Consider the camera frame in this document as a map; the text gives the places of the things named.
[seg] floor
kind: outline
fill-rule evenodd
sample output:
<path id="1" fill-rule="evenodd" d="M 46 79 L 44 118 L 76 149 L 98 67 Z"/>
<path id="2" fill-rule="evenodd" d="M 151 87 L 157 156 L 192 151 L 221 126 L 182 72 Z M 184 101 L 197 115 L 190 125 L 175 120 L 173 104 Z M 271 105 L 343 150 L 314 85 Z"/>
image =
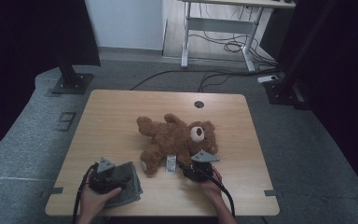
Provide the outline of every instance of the floor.
<path id="1" fill-rule="evenodd" d="M 198 91 L 205 74 L 200 70 L 246 71 L 243 63 L 191 60 L 184 72 L 180 60 L 147 50 L 113 49 L 101 52 L 101 60 L 101 67 L 76 66 L 77 72 L 94 74 L 84 95 L 48 94 L 60 77 L 58 69 L 36 78 L 29 104 L 0 143 L 0 223 L 71 222 L 69 217 L 46 215 L 45 206 L 92 90 L 130 90 L 154 74 L 172 71 L 149 79 L 136 90 L 192 92 Z M 218 85 L 203 89 L 246 97 L 277 192 L 279 215 L 237 217 L 238 222 L 358 223 L 357 175 L 312 112 L 269 103 L 264 88 L 257 83 L 262 76 L 214 77 L 204 84 Z M 76 116 L 67 132 L 59 132 L 64 112 Z M 192 223 L 191 219 L 167 217 L 117 217 L 114 221 Z M 105 219 L 99 217 L 95 223 L 105 223 Z"/>

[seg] human hand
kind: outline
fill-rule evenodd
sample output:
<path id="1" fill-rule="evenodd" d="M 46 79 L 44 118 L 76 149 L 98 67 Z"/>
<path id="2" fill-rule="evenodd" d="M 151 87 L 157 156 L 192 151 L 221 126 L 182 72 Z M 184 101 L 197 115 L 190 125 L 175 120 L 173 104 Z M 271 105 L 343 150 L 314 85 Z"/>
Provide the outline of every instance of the human hand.
<path id="1" fill-rule="evenodd" d="M 222 176 L 219 174 L 219 172 L 217 172 L 214 166 L 212 166 L 212 169 L 213 169 L 213 178 L 217 180 L 217 182 L 222 183 Z M 199 186 L 210 200 L 222 197 L 222 190 L 217 185 L 215 185 L 215 183 L 212 182 L 211 180 L 200 182 Z"/>
<path id="2" fill-rule="evenodd" d="M 90 182 L 90 174 L 87 177 L 87 182 Z M 81 198 L 80 198 L 80 217 L 78 219 L 78 224 L 91 223 L 92 219 L 97 216 L 99 212 L 103 210 L 106 202 L 118 195 L 121 192 L 121 188 L 113 189 L 105 194 L 99 194 L 92 190 L 89 187 L 89 184 L 86 184 L 83 188 Z"/>

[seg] black cable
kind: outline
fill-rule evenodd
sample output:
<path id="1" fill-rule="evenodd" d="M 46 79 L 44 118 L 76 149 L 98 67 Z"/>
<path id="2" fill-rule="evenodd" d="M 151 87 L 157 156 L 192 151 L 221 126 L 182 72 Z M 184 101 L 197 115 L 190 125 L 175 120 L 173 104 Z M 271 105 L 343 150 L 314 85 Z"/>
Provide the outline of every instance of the black cable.
<path id="1" fill-rule="evenodd" d="M 199 92 L 203 92 L 203 89 L 207 86 L 212 86 L 212 85 L 220 85 L 224 82 L 227 81 L 227 79 L 229 79 L 230 77 L 250 77 L 250 76 L 256 76 L 256 75 L 261 75 L 261 74 L 268 74 L 268 73 L 276 73 L 276 72 L 281 72 L 280 69 L 276 69 L 276 68 L 272 68 L 272 69 L 266 69 L 266 70 L 262 70 L 262 71 L 258 71 L 258 72 L 252 72 L 252 73 L 245 73 L 245 72 L 240 72 L 240 73 L 236 73 L 236 72 L 230 72 L 230 73 L 217 73 L 217 74 L 213 74 L 210 76 L 204 76 L 204 78 L 202 79 L 201 83 L 200 83 L 200 87 L 199 87 Z M 217 84 L 208 84 L 206 86 L 202 86 L 202 84 L 205 82 L 205 80 L 212 78 L 212 77 L 219 77 L 219 76 L 228 76 L 223 82 L 217 83 Z"/>
<path id="2" fill-rule="evenodd" d="M 202 79 L 201 79 L 201 82 L 200 82 L 200 85 L 199 85 L 199 89 L 197 90 L 198 92 L 201 91 L 203 80 L 206 78 L 206 75 L 207 75 L 209 72 L 216 72 L 216 73 L 222 73 L 222 74 L 224 74 L 224 73 L 232 73 L 232 72 L 229 71 L 229 70 L 209 70 L 209 71 L 205 72 L 204 76 L 203 76 Z"/>
<path id="3" fill-rule="evenodd" d="M 229 17 L 230 19 L 232 19 L 232 17 L 234 16 L 234 14 L 237 12 L 237 10 L 238 10 L 238 8 L 239 8 L 240 6 L 236 6 L 236 8 L 235 8 L 235 11 L 232 13 L 232 15 Z"/>
<path id="4" fill-rule="evenodd" d="M 261 217 L 261 220 L 263 220 L 264 224 L 268 224 L 264 217 Z"/>
<path id="5" fill-rule="evenodd" d="M 231 15 L 231 18 L 232 16 L 237 12 L 238 10 L 238 7 L 236 8 L 236 10 L 234 11 L 234 13 Z M 242 18 L 242 15 L 243 15 L 243 11 L 245 10 L 245 7 L 242 7 L 242 11 L 241 11 L 241 15 L 239 16 L 239 20 L 241 20 Z M 248 11 L 246 10 L 248 13 L 249 13 L 249 19 L 248 21 L 252 18 L 252 14 L 254 12 L 254 8 L 251 7 L 251 10 Z M 200 16 L 202 17 L 202 9 L 201 9 L 201 3 L 200 3 Z M 189 35 L 189 37 L 191 36 L 196 36 L 196 37 L 200 37 L 200 38 L 203 38 L 207 41 L 210 41 L 210 42 L 213 42 L 215 44 L 221 44 L 221 45 L 224 45 L 224 50 L 227 51 L 227 52 L 239 52 L 239 51 L 242 51 L 242 49 L 245 47 L 246 45 L 246 42 L 248 40 L 248 35 L 238 35 L 238 36 L 235 36 L 235 34 L 233 34 L 233 37 L 232 38 L 225 38 L 225 39 L 219 39 L 219 38 L 211 38 L 209 37 L 206 32 L 204 31 L 203 32 L 205 37 L 202 36 L 202 35 Z M 240 37 L 246 37 L 245 39 L 245 42 L 240 42 L 237 40 L 237 38 L 240 38 Z M 218 41 L 225 41 L 225 40 L 232 40 L 232 41 L 228 41 L 226 43 L 222 43 L 222 42 L 218 42 Z M 250 53 L 252 54 L 252 56 L 255 58 L 255 60 L 258 62 L 258 63 L 266 63 L 272 67 L 276 67 L 278 64 L 274 61 L 274 60 L 271 60 L 271 59 L 268 59 L 266 57 L 263 57 L 261 55 L 259 55 L 257 53 L 257 48 L 258 48 L 258 40 L 254 38 L 254 41 L 256 41 L 256 47 L 253 49 L 252 46 L 250 47 Z"/>
<path id="6" fill-rule="evenodd" d="M 204 72 L 209 72 L 210 70 L 199 70 L 199 71 L 190 71 L 190 70 L 169 70 L 169 71 L 164 71 L 164 72 L 159 72 L 151 77 L 147 77 L 146 79 L 142 80 L 141 82 L 139 82 L 138 84 L 136 84 L 134 87 L 132 87 L 130 89 L 130 91 L 133 91 L 135 88 L 137 88 L 138 86 L 140 86 L 142 83 L 146 82 L 147 80 L 153 78 L 153 77 L 157 77 L 163 74 L 167 74 L 167 73 L 172 73 L 172 72 L 181 72 L 181 73 L 204 73 Z"/>
<path id="7" fill-rule="evenodd" d="M 211 180 L 217 187 L 219 187 L 227 195 L 229 204 L 231 207 L 231 215 L 235 218 L 234 201 L 232 200 L 231 194 L 229 194 L 228 190 L 223 185 L 223 183 L 220 180 L 217 181 L 216 179 L 214 179 L 213 176 L 209 176 L 209 175 L 205 174 L 205 172 L 203 172 L 203 170 L 201 170 L 200 168 L 198 168 L 198 171 L 201 171 L 204 175 L 208 176 L 209 180 Z"/>
<path id="8" fill-rule="evenodd" d="M 206 10 L 206 14 L 208 14 L 209 18 L 211 18 L 211 15 L 209 15 L 209 12 L 208 12 L 208 4 L 205 3 L 205 10 Z"/>
<path id="9" fill-rule="evenodd" d="M 72 214 L 72 223 L 76 224 L 76 217 L 77 217 L 77 208 L 80 203 L 80 197 L 81 193 L 83 191 L 84 186 L 86 185 L 87 177 L 89 176 L 90 170 L 94 169 L 96 167 L 96 164 L 91 165 L 91 167 L 87 170 L 86 174 L 83 176 L 83 180 L 81 181 L 81 184 L 77 190 L 76 200 L 75 200 L 75 207 L 74 207 L 74 213 Z"/>
<path id="10" fill-rule="evenodd" d="M 212 170 L 213 170 L 213 172 L 216 174 L 216 176 L 218 176 L 217 172 L 216 172 L 214 169 L 212 169 Z M 221 181 L 220 179 L 218 179 L 218 181 L 220 182 L 220 184 L 223 185 L 223 183 L 222 183 L 222 181 Z"/>

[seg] wooden table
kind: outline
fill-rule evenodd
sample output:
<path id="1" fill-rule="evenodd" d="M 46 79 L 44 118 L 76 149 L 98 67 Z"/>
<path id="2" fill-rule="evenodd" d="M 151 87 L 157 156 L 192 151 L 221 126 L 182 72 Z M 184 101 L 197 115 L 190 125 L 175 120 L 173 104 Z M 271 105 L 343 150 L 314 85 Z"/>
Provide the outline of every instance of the wooden table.
<path id="1" fill-rule="evenodd" d="M 204 103 L 196 108 L 195 102 Z M 101 157 L 120 165 L 133 161 L 144 193 L 141 200 L 115 209 L 105 209 L 102 216 L 215 216 L 207 198 L 182 170 L 165 173 L 160 167 L 153 177 L 142 170 L 139 157 L 150 138 L 138 132 L 136 119 L 148 116 L 164 121 L 173 113 L 187 124 L 210 120 L 215 125 L 220 161 L 213 165 L 221 173 L 232 195 L 237 216 L 275 216 L 279 206 L 269 172 L 257 140 L 245 97 L 238 94 L 187 93 L 160 91 L 94 91 L 78 124 L 55 188 L 46 207 L 51 216 L 71 216 L 76 191 L 83 174 Z"/>
<path id="2" fill-rule="evenodd" d="M 255 32 L 257 31 L 258 23 L 260 22 L 263 9 L 265 7 L 272 8 L 294 8 L 296 4 L 285 3 L 281 1 L 272 0 L 180 0 L 187 3 L 186 22 L 185 22 L 185 41 L 182 46 L 182 61 L 181 66 L 187 68 L 188 60 L 188 33 L 190 30 L 196 31 L 209 31 L 231 34 L 248 35 L 245 47 L 242 49 L 242 54 L 245 59 L 246 65 L 250 72 L 255 71 L 255 67 L 252 61 L 252 55 L 250 53 L 250 47 L 252 46 L 253 39 L 255 38 Z M 219 5 L 233 5 L 233 6 L 247 6 L 258 7 L 257 15 L 254 21 L 234 21 L 234 20 L 217 20 L 209 18 L 195 18 L 191 17 L 191 3 L 207 3 L 207 4 L 219 4 Z"/>

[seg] metal bracket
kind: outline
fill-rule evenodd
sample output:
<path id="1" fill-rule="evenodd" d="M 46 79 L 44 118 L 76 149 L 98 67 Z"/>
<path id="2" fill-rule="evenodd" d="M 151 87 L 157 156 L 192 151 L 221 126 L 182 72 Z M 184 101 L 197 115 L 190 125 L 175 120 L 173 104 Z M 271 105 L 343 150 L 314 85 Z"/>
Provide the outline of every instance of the metal bracket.
<path id="1" fill-rule="evenodd" d="M 191 160 L 198 162 L 220 161 L 218 157 L 215 157 L 204 150 L 201 150 L 196 155 L 192 156 Z"/>
<path id="2" fill-rule="evenodd" d="M 100 174 L 101 172 L 105 172 L 107 170 L 115 168 L 115 164 L 111 161 L 101 157 L 100 164 L 98 165 L 97 173 Z"/>

